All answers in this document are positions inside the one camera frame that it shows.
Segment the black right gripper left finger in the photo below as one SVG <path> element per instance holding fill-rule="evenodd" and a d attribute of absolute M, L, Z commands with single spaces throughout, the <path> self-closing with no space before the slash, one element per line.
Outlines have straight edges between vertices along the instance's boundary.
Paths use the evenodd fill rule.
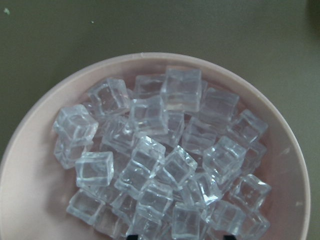
<path fill-rule="evenodd" d="M 126 237 L 126 240 L 138 240 L 138 239 L 139 239 L 138 234 L 131 234 Z"/>

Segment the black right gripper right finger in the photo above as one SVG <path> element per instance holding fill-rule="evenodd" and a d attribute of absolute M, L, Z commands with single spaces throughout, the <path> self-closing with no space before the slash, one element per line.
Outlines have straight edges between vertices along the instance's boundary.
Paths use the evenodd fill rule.
<path fill-rule="evenodd" d="M 234 235 L 224 235 L 223 240 L 235 240 L 235 236 Z"/>

